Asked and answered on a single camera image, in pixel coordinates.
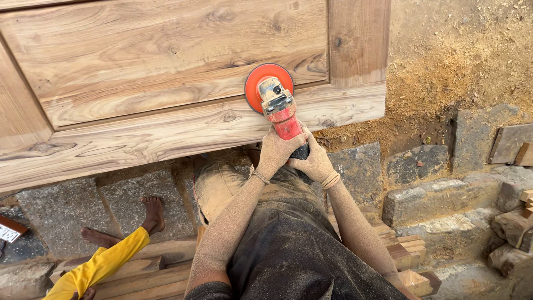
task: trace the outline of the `black shirt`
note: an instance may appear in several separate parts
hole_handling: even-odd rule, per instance
[[[407,299],[344,247],[326,216],[301,199],[257,205],[228,277],[231,287],[204,283],[185,300]]]

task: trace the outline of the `orange sanding pad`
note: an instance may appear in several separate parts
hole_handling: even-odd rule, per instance
[[[277,77],[284,89],[289,90],[291,94],[294,93],[293,79],[289,72],[287,72],[282,66],[267,63],[255,67],[255,69],[250,72],[250,75],[248,75],[248,78],[246,78],[244,96],[246,97],[248,104],[261,114],[263,113],[263,107],[261,107],[262,100],[259,96],[257,86],[270,76]]]

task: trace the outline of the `angle grinder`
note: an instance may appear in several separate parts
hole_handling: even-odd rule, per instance
[[[272,122],[279,137],[290,140],[303,133],[296,118],[296,102],[293,97],[294,82],[289,72],[282,66],[267,63],[257,66],[250,72],[244,87],[244,95],[250,106]],[[291,155],[292,159],[306,160],[309,144],[305,142]],[[311,184],[309,177],[296,170],[298,176]]]

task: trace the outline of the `yellow pants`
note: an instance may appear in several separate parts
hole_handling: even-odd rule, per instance
[[[63,275],[45,300],[70,300],[74,291],[81,297],[85,290],[111,275],[150,242],[148,232],[139,227],[113,247],[98,248],[91,259]]]

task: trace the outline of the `dirt ground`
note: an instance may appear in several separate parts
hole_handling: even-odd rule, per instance
[[[458,109],[533,115],[533,0],[393,0],[385,116],[316,132],[331,152],[379,141],[382,160],[453,145]]]

